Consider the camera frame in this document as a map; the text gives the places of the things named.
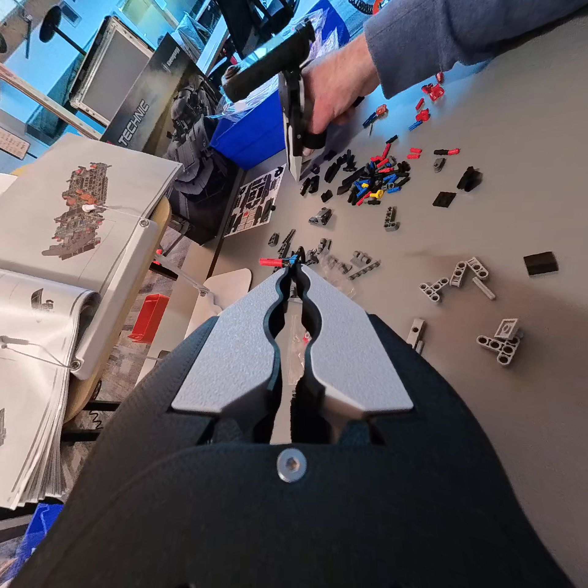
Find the light grey lego brick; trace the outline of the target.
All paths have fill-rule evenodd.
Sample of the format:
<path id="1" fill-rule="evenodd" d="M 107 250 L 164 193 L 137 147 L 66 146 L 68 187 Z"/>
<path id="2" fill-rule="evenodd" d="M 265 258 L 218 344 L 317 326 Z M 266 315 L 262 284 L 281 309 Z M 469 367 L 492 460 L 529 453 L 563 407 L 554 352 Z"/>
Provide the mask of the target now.
<path id="1" fill-rule="evenodd" d="M 415 318 L 406 339 L 407 344 L 410 345 L 411 348 L 414 349 L 419 355 L 422 354 L 424 347 L 423 334 L 425 327 L 426 323 L 423 319 Z"/>

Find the framed screen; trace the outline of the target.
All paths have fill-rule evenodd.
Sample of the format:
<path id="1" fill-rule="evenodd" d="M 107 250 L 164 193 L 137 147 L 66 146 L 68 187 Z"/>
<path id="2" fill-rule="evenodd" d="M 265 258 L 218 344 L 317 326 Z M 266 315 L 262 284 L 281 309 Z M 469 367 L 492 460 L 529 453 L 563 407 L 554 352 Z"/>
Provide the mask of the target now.
<path id="1" fill-rule="evenodd" d="M 108 126 L 151 55 L 117 16 L 106 16 L 70 89 L 70 105 Z"/>

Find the pile of coloured lego pins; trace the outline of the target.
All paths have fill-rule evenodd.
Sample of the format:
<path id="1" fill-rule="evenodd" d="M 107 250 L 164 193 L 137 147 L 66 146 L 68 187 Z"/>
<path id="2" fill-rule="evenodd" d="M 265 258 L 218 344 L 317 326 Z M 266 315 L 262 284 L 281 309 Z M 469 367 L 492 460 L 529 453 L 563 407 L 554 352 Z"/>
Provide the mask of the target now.
<path id="1" fill-rule="evenodd" d="M 422 92 L 427 94 L 431 102 L 437 101 L 441 98 L 445 89 L 443 83 L 445 73 L 440 71 L 436 74 L 436 83 L 424 84 Z M 424 98 L 419 99 L 415 106 L 416 116 L 415 123 L 409 127 L 409 130 L 415 130 L 422 123 L 430 119 L 429 108 L 424 107 Z M 373 124 L 382 119 L 388 113 L 385 104 L 380 105 L 375 112 L 371 113 L 370 117 L 363 123 L 363 128 L 373 128 Z M 345 172 L 350 174 L 342 181 L 337 189 L 337 194 L 345 194 L 349 192 L 348 202 L 354 206 L 360 206 L 364 202 L 370 205 L 381 204 L 381 199 L 384 193 L 392 194 L 401 190 L 410 179 L 410 164 L 408 159 L 418 159 L 422 154 L 422 149 L 411 147 L 406 156 L 406 160 L 398 161 L 397 158 L 390 154 L 392 144 L 398 139 L 398 135 L 389 138 L 385 143 L 385 148 L 381 155 L 371 157 L 370 161 L 361 168 L 356 165 L 355 154 L 348 149 L 341 156 L 332 163 L 326 170 L 324 181 L 331 183 L 339 171 L 343 168 Z M 433 151 L 437 156 L 434 163 L 434 171 L 439 172 L 445 165 L 448 156 L 457 155 L 460 153 L 459 148 L 453 149 L 437 149 Z M 312 166 L 311 176 L 303 181 L 300 189 L 301 195 L 313 194 L 318 190 L 320 183 L 320 167 L 318 165 Z"/>

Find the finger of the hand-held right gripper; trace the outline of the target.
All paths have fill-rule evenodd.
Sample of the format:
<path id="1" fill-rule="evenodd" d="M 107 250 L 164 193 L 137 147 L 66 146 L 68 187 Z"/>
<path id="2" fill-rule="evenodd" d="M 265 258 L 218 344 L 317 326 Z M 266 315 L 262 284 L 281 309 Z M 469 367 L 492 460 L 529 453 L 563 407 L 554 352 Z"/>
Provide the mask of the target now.
<path id="1" fill-rule="evenodd" d="M 326 145 L 326 135 L 311 139 L 311 145 L 303 144 L 294 135 L 285 136 L 286 163 L 293 179 L 299 181 L 315 156 L 321 154 Z"/>

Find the black curved lego brick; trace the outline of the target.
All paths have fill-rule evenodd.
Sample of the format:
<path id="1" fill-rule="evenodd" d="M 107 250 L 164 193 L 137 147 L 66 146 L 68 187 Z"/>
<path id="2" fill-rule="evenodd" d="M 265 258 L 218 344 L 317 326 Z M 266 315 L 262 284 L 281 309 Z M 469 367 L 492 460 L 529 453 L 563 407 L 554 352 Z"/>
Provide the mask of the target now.
<path id="1" fill-rule="evenodd" d="M 523 261 L 529 276 L 546 275 L 559 271 L 557 258 L 552 251 L 524 256 Z"/>

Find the open instruction booklet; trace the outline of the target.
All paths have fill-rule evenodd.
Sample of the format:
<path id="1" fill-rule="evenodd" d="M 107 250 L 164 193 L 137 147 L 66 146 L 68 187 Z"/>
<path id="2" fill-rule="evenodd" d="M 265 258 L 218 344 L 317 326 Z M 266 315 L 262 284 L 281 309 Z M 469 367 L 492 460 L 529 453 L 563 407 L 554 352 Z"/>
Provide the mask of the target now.
<path id="1" fill-rule="evenodd" d="M 68 134 L 1 194 L 1 507 L 65 491 L 71 378 L 99 364 L 183 164 Z"/>

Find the black floor lamp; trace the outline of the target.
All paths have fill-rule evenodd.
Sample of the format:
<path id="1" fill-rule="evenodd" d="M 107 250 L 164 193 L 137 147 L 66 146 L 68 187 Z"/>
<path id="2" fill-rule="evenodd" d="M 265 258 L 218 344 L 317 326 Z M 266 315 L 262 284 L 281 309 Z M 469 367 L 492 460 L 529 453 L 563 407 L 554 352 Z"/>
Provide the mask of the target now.
<path id="1" fill-rule="evenodd" d="M 62 9 L 59 5 L 54 5 L 45 15 L 41 26 L 39 38 L 42 43 L 48 43 L 55 35 L 59 35 L 71 47 L 73 47 L 81 55 L 86 55 L 86 51 L 75 43 L 69 36 L 62 32 L 59 28 L 62 20 Z"/>

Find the person's right hand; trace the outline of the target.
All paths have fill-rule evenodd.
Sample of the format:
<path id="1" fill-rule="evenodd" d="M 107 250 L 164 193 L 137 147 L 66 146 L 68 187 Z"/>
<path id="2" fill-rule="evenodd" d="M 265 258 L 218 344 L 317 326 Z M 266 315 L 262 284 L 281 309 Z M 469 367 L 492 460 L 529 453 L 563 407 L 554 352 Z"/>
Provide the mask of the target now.
<path id="1" fill-rule="evenodd" d="M 302 79 L 305 97 L 312 104 L 306 130 L 314 135 L 324 132 L 331 122 L 346 121 L 356 99 L 380 84 L 364 33 L 308 64 Z"/>

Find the dark printed cardboard box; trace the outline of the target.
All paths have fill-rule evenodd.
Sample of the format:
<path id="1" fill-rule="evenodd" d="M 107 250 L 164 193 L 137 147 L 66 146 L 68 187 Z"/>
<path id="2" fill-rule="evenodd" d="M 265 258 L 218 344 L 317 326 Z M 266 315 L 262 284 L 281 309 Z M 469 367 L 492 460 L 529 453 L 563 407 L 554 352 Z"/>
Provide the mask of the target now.
<path id="1" fill-rule="evenodd" d="M 183 165 L 168 196 L 172 214 L 204 245 L 221 229 L 238 166 L 212 145 L 224 96 L 166 34 L 114 115 L 104 142 Z"/>

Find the white book stand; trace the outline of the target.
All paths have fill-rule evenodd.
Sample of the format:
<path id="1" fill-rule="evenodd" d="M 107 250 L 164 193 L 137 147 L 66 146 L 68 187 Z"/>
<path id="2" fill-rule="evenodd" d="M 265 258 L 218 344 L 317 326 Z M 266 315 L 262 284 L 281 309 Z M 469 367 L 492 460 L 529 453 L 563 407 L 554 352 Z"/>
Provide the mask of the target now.
<path id="1" fill-rule="evenodd" d="M 100 296 L 94 317 L 74 353 L 70 368 L 71 383 L 82 383 L 94 376 L 100 376 L 101 364 L 107 360 L 121 330 L 117 322 L 126 318 L 128 305 L 132 305 L 136 298 L 134 291 L 141 286 L 149 270 L 151 261 L 147 254 L 157 248 L 154 244 L 157 229 L 155 222 L 142 220 L 129 239 L 110 283 Z M 251 286 L 252 272 L 246 268 L 212 276 L 201 284 L 167 257 L 156 254 L 155 259 L 160 263 L 156 269 L 165 268 L 181 276 L 192 286 L 202 290 L 209 300 L 207 303 L 196 304 L 186 335 L 197 326 L 198 320 L 205 319 L 206 310 L 219 313 L 244 296 Z"/>

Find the thin grey lego beam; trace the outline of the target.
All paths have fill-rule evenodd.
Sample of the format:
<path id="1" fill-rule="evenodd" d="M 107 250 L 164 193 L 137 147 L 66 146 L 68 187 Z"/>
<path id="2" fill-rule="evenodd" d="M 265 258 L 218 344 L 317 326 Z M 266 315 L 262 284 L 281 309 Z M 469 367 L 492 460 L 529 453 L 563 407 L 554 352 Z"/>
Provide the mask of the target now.
<path id="1" fill-rule="evenodd" d="M 380 260 L 376 260 L 376 261 L 372 261 L 370 264 L 365 265 L 363 268 L 357 270 L 356 272 L 350 274 L 348 276 L 348 280 L 349 281 L 354 281 L 355 279 L 357 279 L 358 277 L 365 275 L 366 273 L 378 268 L 380 266 L 381 261 Z"/>

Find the light grey lego L beam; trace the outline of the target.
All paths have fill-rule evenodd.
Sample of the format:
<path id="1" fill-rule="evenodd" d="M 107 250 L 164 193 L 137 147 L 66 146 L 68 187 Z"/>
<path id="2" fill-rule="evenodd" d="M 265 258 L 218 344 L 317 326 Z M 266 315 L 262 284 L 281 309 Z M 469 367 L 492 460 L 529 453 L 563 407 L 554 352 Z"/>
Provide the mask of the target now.
<path id="1" fill-rule="evenodd" d="M 450 279 L 448 277 L 442 277 L 434 283 L 423 282 L 419 285 L 420 291 L 422 291 L 432 302 L 440 303 L 442 300 L 442 290 L 449 285 Z"/>
<path id="2" fill-rule="evenodd" d="M 495 337 L 480 335 L 477 337 L 476 342 L 482 348 L 495 352 L 497 354 L 496 359 L 498 364 L 501 366 L 508 366 L 511 364 L 519 347 L 521 336 L 517 333 L 517 335 L 513 336 L 511 339 L 498 339 Z"/>

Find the sticker sheet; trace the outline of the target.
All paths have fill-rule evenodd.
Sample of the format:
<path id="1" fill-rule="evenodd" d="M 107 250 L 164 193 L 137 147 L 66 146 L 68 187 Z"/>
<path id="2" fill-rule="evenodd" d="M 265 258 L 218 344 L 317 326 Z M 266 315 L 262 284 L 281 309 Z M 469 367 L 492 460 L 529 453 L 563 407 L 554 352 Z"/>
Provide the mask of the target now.
<path id="1" fill-rule="evenodd" d="M 269 223 L 287 170 L 283 165 L 276 167 L 239 188 L 224 229 L 224 238 Z"/>

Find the light grey bent lego beam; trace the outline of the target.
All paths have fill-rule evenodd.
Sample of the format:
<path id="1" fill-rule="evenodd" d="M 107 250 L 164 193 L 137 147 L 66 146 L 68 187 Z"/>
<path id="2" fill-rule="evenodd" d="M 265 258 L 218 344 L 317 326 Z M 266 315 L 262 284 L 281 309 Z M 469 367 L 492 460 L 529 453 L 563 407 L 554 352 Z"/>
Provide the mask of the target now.
<path id="1" fill-rule="evenodd" d="M 489 277 L 489 270 L 481 263 L 480 260 L 478 260 L 476 257 L 472 257 L 466 261 L 460 261 L 456 264 L 449 284 L 453 287 L 459 288 L 468 270 L 471 270 L 474 276 L 477 277 L 480 281 L 485 281 Z"/>

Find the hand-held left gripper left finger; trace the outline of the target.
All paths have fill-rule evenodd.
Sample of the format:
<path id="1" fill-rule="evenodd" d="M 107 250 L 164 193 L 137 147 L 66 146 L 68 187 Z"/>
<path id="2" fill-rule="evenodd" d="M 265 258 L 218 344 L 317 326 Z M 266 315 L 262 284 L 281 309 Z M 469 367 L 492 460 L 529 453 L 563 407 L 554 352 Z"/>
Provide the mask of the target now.
<path id="1" fill-rule="evenodd" d="M 268 443 L 281 403 L 281 353 L 288 269 L 271 274 L 218 317 L 171 403 L 181 413 L 233 419 L 254 442 Z"/>

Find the clear bag of lego pieces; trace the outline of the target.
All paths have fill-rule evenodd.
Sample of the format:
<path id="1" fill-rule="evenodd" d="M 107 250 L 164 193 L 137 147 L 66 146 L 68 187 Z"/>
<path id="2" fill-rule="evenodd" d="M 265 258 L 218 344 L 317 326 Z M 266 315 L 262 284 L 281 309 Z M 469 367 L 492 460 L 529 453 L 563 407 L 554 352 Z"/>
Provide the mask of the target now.
<path id="1" fill-rule="evenodd" d="M 294 386 L 303 377 L 305 370 L 305 351 L 312 340 L 310 333 L 302 324 L 301 314 L 294 313 L 289 319 L 289 336 L 286 347 L 286 383 Z"/>

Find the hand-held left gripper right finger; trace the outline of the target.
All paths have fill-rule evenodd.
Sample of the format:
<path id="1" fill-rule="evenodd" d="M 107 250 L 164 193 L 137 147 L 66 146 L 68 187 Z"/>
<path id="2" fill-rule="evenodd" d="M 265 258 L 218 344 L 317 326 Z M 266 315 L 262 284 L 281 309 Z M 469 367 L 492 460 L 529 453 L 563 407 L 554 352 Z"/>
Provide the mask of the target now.
<path id="1" fill-rule="evenodd" d="M 295 267 L 312 340 L 293 399 L 293 441 L 330 442 L 349 421 L 414 407 L 369 315 L 307 266 Z"/>

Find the cluster of dark grey pieces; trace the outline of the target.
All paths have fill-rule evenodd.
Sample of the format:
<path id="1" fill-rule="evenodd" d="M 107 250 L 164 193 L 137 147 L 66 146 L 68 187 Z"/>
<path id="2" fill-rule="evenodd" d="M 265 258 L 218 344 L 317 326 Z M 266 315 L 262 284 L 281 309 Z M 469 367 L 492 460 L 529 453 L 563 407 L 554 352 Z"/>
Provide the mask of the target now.
<path id="1" fill-rule="evenodd" d="M 279 245 L 276 254 L 277 256 L 275 258 L 288 258 L 297 250 L 291 247 L 294 235 L 294 229 L 292 229 L 282 240 L 279 239 L 278 233 L 272 234 L 268 241 L 268 245 L 271 247 Z M 331 245 L 331 239 L 322 238 L 316 247 L 306 250 L 306 265 L 314 266 L 315 271 L 321 270 L 325 275 L 331 270 L 334 270 L 348 279 L 350 274 L 363 268 L 365 265 L 370 264 L 372 261 L 376 261 L 376 259 L 361 251 L 355 251 L 352 254 L 349 263 L 340 261 L 331 253 Z M 279 269 L 280 268 L 272 268 L 272 272 L 276 272 Z"/>

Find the person's right forearm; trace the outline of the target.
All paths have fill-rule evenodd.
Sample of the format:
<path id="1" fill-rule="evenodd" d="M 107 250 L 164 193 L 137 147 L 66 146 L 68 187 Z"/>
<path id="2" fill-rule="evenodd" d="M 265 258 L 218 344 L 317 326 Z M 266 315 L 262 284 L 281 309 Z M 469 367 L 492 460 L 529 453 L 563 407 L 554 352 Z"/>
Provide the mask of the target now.
<path id="1" fill-rule="evenodd" d="M 503 42 L 564 18 L 587 1 L 391 1 L 364 25 L 386 98 L 492 57 Z"/>

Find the red plastic bin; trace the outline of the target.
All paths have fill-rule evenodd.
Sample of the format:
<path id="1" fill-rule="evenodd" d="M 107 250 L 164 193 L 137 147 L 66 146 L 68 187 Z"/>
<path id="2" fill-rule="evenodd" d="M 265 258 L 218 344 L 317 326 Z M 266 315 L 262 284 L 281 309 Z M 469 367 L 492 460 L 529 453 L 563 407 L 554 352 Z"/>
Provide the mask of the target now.
<path id="1" fill-rule="evenodd" d="M 141 307 L 135 325 L 128 338 L 138 343 L 151 344 L 169 302 L 161 293 L 148 295 Z"/>

